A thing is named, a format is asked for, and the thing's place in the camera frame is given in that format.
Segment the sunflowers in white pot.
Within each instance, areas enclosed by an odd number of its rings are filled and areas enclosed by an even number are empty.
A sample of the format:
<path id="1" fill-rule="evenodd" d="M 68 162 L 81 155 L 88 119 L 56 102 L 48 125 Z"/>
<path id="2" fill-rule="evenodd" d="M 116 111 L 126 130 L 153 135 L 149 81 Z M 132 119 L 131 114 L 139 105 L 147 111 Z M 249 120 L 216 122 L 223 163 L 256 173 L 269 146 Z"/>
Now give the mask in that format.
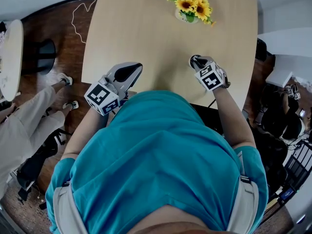
<path id="1" fill-rule="evenodd" d="M 213 8 L 208 0 L 167 0 L 175 4 L 175 17 L 185 23 L 194 24 L 202 21 L 206 25 L 213 26 Z"/>

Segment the black and white chair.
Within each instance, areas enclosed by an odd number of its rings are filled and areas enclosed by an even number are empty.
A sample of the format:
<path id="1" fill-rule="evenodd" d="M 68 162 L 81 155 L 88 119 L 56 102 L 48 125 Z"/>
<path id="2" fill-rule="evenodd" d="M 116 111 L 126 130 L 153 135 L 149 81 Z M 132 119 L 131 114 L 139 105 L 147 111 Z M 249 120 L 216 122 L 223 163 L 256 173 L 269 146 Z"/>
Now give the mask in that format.
<path id="1" fill-rule="evenodd" d="M 283 109 L 281 137 L 285 140 L 296 140 L 305 131 L 303 119 L 289 106 Z"/>

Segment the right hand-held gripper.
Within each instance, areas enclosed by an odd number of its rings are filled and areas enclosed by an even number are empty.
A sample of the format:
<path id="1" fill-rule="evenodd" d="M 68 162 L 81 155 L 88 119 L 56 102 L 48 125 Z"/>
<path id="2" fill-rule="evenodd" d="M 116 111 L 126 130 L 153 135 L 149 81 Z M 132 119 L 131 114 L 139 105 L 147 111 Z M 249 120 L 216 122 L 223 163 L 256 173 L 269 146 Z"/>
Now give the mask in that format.
<path id="1" fill-rule="evenodd" d="M 195 77 L 207 91 L 227 88 L 225 71 L 211 57 L 194 56 L 194 70 Z"/>

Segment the white shelf unit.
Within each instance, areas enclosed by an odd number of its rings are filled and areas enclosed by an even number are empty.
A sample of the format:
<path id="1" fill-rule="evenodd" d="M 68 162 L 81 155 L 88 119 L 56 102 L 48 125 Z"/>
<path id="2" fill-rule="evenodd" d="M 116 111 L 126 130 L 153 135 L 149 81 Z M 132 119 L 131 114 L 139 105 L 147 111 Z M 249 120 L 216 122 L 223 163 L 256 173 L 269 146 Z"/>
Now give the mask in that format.
<path id="1" fill-rule="evenodd" d="M 312 58 L 276 55 L 273 71 L 266 78 L 266 82 L 283 88 L 290 78 L 294 78 L 312 92 Z"/>

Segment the person's bare neck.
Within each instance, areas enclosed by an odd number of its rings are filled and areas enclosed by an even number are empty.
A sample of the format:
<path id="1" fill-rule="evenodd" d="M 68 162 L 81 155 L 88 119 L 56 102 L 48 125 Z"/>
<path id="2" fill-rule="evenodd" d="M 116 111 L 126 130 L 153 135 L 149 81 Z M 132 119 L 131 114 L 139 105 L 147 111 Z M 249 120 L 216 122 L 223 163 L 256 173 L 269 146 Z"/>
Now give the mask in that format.
<path id="1" fill-rule="evenodd" d="M 218 234 L 198 217 L 165 205 L 139 221 L 127 234 Z"/>

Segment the black bag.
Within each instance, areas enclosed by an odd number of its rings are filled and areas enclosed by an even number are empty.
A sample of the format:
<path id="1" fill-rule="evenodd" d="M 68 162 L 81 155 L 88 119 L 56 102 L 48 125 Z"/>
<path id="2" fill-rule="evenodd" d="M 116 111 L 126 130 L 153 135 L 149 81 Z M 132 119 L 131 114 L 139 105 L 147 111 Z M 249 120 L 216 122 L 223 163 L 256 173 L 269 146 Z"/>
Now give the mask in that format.
<path id="1" fill-rule="evenodd" d="M 257 39 L 257 44 L 256 44 L 256 53 L 255 53 L 255 58 L 259 61 L 264 62 L 267 59 L 268 52 L 267 52 L 267 46 L 266 43 L 261 40 Z"/>

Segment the person's teal shirt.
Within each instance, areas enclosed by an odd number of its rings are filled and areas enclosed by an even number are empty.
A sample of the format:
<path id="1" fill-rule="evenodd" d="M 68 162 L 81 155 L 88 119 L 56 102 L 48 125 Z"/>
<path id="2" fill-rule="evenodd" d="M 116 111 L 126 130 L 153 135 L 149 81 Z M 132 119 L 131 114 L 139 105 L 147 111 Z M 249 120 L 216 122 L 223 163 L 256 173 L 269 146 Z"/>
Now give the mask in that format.
<path id="1" fill-rule="evenodd" d="M 267 202 L 256 147 L 233 149 L 169 91 L 125 102 L 77 159 L 57 163 L 46 192 L 53 234 L 127 234 L 165 205 L 218 234 L 252 234 Z"/>

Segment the round white side table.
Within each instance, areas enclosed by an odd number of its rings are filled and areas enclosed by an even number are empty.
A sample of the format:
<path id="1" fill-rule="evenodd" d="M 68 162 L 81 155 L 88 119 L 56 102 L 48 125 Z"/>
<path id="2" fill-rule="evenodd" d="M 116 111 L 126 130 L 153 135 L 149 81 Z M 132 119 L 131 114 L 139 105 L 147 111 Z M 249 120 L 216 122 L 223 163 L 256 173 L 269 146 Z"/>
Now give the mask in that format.
<path id="1" fill-rule="evenodd" d="M 21 20 L 11 21 L 0 47 L 0 92 L 3 98 L 12 101 L 17 96 L 21 76 L 48 74 L 56 57 L 56 47 L 51 39 L 25 43 Z"/>

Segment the black office chair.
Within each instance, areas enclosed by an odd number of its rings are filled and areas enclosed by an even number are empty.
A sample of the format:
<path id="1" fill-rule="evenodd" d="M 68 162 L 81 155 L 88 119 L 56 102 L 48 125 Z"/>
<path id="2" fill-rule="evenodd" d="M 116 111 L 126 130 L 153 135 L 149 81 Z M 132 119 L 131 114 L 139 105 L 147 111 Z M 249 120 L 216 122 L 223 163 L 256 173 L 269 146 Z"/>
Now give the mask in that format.
<path id="1" fill-rule="evenodd" d="M 192 107 L 199 114 L 204 124 L 223 135 L 223 128 L 217 109 L 208 108 L 192 104 Z M 250 127 L 256 147 L 260 153 L 263 166 L 265 168 L 269 197 L 284 184 L 287 178 L 286 169 L 283 162 L 287 155 L 287 147 L 283 141 L 277 140 L 269 134 L 262 134 L 254 127 Z"/>

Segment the spare hand-held gripper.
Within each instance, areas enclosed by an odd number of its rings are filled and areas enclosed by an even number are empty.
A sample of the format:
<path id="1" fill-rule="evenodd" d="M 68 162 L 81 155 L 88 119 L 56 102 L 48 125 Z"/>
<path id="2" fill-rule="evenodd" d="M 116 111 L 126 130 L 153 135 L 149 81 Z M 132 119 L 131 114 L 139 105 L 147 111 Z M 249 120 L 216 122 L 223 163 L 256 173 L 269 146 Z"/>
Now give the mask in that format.
<path id="1" fill-rule="evenodd" d="M 301 98 L 300 92 L 296 84 L 290 84 L 285 86 L 285 91 L 289 98 L 299 100 Z"/>

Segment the person's left forearm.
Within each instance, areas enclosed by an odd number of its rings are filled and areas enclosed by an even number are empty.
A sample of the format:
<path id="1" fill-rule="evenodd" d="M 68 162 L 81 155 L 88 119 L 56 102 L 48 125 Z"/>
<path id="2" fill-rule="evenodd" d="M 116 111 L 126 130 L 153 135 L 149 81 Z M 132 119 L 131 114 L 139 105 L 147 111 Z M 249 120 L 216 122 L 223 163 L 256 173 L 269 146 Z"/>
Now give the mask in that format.
<path id="1" fill-rule="evenodd" d="M 77 159 L 80 152 L 97 131 L 106 127 L 108 119 L 108 114 L 102 116 L 93 108 L 90 108 L 68 141 L 61 160 L 66 158 Z"/>

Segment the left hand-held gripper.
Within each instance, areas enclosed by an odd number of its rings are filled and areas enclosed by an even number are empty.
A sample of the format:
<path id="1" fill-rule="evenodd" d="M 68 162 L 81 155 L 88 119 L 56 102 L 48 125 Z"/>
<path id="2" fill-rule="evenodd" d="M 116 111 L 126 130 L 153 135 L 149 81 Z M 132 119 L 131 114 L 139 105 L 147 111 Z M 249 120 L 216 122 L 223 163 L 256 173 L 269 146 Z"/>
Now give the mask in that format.
<path id="1" fill-rule="evenodd" d="M 142 70 L 143 65 L 139 62 L 116 64 L 89 87 L 84 98 L 95 111 L 105 116 L 127 98 L 128 89 L 133 87 Z"/>

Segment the person's right forearm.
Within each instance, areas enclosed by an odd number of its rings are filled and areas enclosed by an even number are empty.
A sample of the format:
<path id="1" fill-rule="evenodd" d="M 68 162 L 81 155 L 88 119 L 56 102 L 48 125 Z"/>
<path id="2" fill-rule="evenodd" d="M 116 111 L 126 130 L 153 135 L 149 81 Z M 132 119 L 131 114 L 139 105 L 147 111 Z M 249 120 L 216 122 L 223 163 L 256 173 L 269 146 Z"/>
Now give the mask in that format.
<path id="1" fill-rule="evenodd" d="M 233 149 L 256 147 L 253 133 L 240 108 L 226 88 L 216 88 L 213 94 L 217 103 L 224 137 Z"/>

